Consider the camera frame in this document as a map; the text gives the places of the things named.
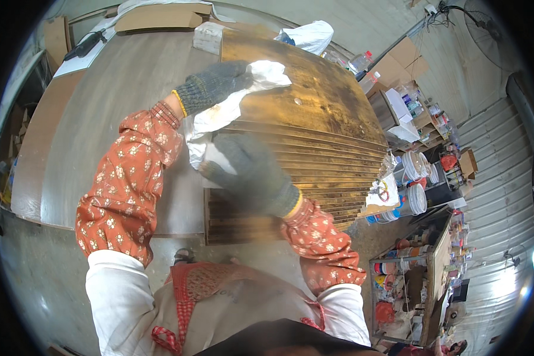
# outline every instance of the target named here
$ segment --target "person's foot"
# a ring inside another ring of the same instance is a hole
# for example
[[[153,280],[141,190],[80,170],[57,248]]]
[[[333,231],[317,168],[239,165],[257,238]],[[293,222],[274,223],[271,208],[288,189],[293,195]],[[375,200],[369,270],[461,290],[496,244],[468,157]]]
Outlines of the person's foot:
[[[187,248],[180,248],[178,251],[176,251],[176,254],[174,254],[174,266],[178,263],[193,263],[194,262],[194,254],[191,250]]]

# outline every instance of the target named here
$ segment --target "white cloth rag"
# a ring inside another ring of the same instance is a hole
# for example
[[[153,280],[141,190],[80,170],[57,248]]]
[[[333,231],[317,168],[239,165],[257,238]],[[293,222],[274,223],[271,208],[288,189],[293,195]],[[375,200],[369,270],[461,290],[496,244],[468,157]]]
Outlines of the white cloth rag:
[[[283,32],[295,41],[295,47],[319,56],[333,38],[334,29],[327,22],[316,20],[297,28],[283,28],[274,40],[280,40],[283,37]]]
[[[291,85],[289,77],[283,74],[285,66],[273,61],[255,61],[247,66],[247,73],[253,75],[253,85],[232,93],[227,99],[210,109],[204,110],[193,118],[185,120],[185,140],[190,153],[190,164],[194,169],[200,167],[206,146],[211,142],[212,132],[227,126],[241,116],[239,103],[249,93]]]

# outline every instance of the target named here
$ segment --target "person's arm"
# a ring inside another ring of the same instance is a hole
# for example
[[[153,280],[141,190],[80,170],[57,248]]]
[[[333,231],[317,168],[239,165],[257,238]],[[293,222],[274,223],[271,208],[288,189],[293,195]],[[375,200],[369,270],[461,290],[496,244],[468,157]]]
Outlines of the person's arm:
[[[243,61],[218,63],[188,76],[150,110],[126,117],[120,137],[101,159],[91,190],[76,214],[77,242],[88,257],[85,288],[103,355],[129,355],[141,345],[155,313],[144,269],[152,260],[150,238],[163,169],[177,158],[180,120],[220,103],[251,84]]]
[[[208,161],[200,167],[202,175],[232,193],[240,205],[283,218],[282,233],[301,257],[303,277],[325,310],[326,331],[369,345],[360,294],[366,273],[357,267],[350,237],[335,229],[331,214],[302,196],[271,151],[253,136],[220,134],[214,144],[237,175]]]
[[[110,249],[144,267],[152,260],[149,241],[157,223],[162,171],[182,148],[177,132],[181,118],[178,99],[170,95],[121,122],[120,137],[99,162],[91,189],[77,205],[75,231],[86,256]]]
[[[362,285],[366,272],[358,267],[350,237],[334,227],[333,216],[318,202],[300,197],[283,221],[283,235],[301,257],[303,277],[314,295],[336,284]]]

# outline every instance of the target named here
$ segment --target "white bucket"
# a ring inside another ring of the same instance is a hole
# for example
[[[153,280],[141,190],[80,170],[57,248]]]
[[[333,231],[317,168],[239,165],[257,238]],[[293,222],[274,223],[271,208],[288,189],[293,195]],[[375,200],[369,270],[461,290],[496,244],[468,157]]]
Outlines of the white bucket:
[[[427,177],[427,180],[431,184],[439,183],[439,173],[437,172],[437,168],[434,165],[431,166],[431,174]]]
[[[380,214],[380,219],[387,222],[397,220],[398,217],[393,214],[393,211],[386,211]]]
[[[393,171],[398,185],[405,185],[409,181],[417,181],[431,174],[431,167],[423,153],[409,151],[401,156],[399,163]]]
[[[427,210],[427,198],[421,184],[415,184],[401,190],[399,195],[406,198],[404,204],[398,208],[400,217],[423,214]]]

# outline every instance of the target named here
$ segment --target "red plastic bag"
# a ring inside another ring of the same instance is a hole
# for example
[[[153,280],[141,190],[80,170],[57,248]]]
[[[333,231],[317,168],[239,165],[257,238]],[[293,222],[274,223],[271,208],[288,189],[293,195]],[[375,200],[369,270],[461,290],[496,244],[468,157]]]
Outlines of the red plastic bag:
[[[427,178],[423,177],[421,179],[418,179],[417,181],[413,181],[409,184],[409,186],[414,186],[416,184],[421,184],[421,186],[423,187],[423,189],[425,189],[425,187],[427,186]]]
[[[457,158],[453,154],[448,154],[441,158],[441,165],[445,172],[455,167],[455,164],[457,164]]]

